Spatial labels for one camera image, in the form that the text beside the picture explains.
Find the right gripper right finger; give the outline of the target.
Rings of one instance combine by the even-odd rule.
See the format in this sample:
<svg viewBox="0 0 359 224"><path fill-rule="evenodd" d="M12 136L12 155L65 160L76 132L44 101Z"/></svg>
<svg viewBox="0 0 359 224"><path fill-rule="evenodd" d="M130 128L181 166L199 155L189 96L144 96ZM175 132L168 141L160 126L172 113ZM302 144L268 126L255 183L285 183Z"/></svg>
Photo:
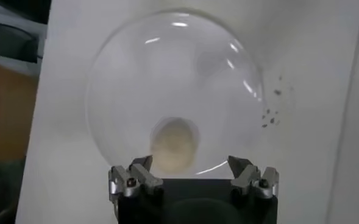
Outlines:
<svg viewBox="0 0 359 224"><path fill-rule="evenodd" d="M263 173L248 159L229 156L227 160L234 179L231 185L241 190L241 195L253 192L257 198L278 197L279 173L274 167L267 167Z"/></svg>

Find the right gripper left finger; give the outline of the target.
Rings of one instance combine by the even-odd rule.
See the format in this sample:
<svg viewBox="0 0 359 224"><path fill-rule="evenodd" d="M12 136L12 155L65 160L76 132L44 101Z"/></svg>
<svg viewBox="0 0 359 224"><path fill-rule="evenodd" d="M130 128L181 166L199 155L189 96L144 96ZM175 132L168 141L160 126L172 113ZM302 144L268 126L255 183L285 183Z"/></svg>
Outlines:
<svg viewBox="0 0 359 224"><path fill-rule="evenodd" d="M141 190L148 195L157 195L163 190L163 180L149 171L153 162L152 155L135 158L125 169L113 166L108 172L108 196L114 203L120 197L137 197Z"/></svg>

